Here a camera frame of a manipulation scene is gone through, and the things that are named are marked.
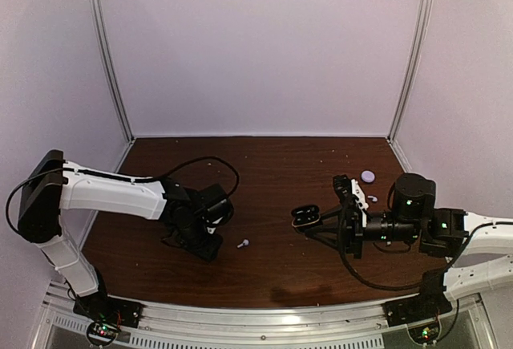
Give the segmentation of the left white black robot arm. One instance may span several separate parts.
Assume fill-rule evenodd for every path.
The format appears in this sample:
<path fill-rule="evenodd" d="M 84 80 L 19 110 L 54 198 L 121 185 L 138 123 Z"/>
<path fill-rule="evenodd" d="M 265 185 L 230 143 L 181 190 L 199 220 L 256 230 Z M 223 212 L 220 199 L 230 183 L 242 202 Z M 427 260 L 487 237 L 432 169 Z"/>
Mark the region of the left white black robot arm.
<path fill-rule="evenodd" d="M 6 199 L 7 225 L 22 239 L 36 245 L 55 270 L 98 320 L 115 313 L 115 302 L 106 296 L 99 271 L 83 256 L 61 221 L 61 212 L 87 209 L 119 213 L 158 221 L 179 248 L 211 262 L 223 238 L 218 227 L 234 215 L 231 197 L 219 184 L 192 189 L 174 179 L 191 165 L 178 164 L 157 177 L 135 177 L 83 167 L 49 151 L 33 172 L 15 186 Z"/>

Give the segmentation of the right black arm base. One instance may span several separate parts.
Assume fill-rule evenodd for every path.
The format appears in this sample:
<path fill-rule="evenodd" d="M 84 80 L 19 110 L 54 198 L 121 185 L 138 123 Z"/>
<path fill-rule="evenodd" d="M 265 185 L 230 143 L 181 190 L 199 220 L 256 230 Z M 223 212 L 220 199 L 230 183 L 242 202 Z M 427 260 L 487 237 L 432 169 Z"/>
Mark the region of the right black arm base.
<path fill-rule="evenodd" d="M 385 302 L 383 311 L 389 327 L 434 319 L 452 311 L 452 303 L 444 295 L 442 270 L 429 270 L 422 276 L 415 296 Z"/>

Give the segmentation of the black glossy charging case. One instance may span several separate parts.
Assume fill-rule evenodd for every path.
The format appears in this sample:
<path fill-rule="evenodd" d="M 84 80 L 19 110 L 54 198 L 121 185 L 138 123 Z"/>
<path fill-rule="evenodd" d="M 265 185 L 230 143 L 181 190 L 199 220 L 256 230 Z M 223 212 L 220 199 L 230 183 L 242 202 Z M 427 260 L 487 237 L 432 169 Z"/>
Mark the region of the black glossy charging case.
<path fill-rule="evenodd" d="M 305 229 L 319 223 L 320 209 L 317 205 L 304 205 L 293 209 L 291 216 L 294 229 Z"/>

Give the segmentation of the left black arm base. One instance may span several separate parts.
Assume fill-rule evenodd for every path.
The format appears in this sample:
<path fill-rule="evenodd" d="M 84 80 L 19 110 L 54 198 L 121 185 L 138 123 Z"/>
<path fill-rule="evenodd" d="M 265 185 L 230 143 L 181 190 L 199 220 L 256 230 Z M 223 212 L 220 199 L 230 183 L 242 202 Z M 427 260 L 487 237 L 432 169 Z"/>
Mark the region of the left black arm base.
<path fill-rule="evenodd" d="M 105 281 L 99 276 L 99 287 L 96 292 L 75 296 L 73 311 L 77 315 L 88 317 L 97 323 L 110 324 L 116 327 L 137 328 L 143 311 L 140 302 L 111 297 L 107 293 Z"/>

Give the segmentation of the lavender charging case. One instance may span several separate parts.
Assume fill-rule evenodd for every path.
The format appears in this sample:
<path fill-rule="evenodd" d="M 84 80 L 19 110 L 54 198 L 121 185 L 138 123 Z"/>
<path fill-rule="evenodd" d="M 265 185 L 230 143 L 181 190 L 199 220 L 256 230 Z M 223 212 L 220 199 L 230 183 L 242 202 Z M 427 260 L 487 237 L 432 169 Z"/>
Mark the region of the lavender charging case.
<path fill-rule="evenodd" d="M 364 170 L 361 173 L 361 179 L 363 182 L 365 182 L 367 184 L 372 184 L 376 180 L 376 175 L 374 172 L 372 172 L 370 170 Z"/>

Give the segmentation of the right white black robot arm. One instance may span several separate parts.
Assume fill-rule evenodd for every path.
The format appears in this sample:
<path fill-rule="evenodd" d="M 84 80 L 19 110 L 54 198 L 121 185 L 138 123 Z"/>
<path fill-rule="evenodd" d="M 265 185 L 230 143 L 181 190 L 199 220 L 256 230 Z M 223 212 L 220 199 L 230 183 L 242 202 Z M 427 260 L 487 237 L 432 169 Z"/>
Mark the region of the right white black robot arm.
<path fill-rule="evenodd" d="M 392 184 L 387 208 L 370 212 L 359 183 L 346 175 L 333 178 L 338 206 L 322 213 L 316 205 L 294 209 L 292 226 L 307 238 L 336 250 L 349 274 L 375 290 L 419 290 L 410 309 L 422 319 L 442 304 L 481 291 L 512 284 L 512 221 L 485 217 L 463 209 L 435 208 L 436 184 L 416 173 L 403 173 Z M 349 263 L 362 257 L 365 242 L 406 247 L 445 258 L 439 270 L 402 286 L 386 286 L 364 279 Z"/>

